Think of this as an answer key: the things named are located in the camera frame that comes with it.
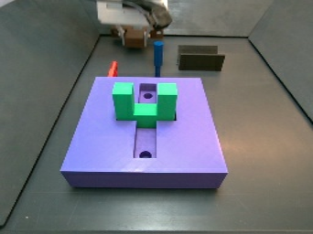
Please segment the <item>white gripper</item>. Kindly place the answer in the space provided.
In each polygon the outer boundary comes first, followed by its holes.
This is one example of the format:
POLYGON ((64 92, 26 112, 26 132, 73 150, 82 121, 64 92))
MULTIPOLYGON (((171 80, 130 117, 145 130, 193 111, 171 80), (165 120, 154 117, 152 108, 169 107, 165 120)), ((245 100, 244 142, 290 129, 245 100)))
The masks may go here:
MULTIPOLYGON (((165 29, 173 22, 168 0, 97 0, 98 19, 102 24, 144 26, 144 47, 148 46, 150 30, 165 29)), ((117 27, 125 46, 125 29, 117 27)))

